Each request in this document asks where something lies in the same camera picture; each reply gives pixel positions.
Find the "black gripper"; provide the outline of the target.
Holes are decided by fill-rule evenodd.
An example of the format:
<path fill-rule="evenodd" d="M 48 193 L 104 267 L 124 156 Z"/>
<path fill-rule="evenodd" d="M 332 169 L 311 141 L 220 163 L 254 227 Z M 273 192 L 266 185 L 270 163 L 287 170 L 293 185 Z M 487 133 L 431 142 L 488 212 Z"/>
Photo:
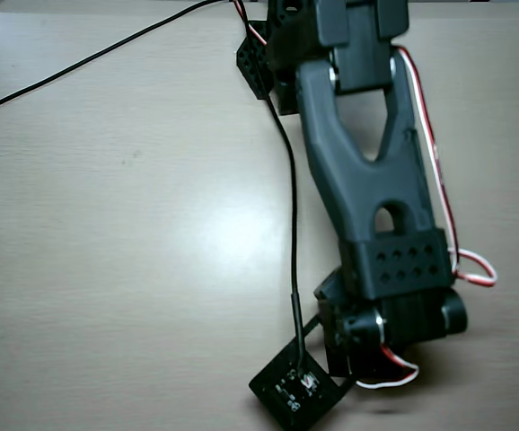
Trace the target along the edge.
<path fill-rule="evenodd" d="M 410 378 L 418 369 L 383 350 L 385 324 L 376 307 L 345 288 L 332 271 L 315 289 L 329 373 L 334 377 Z"/>

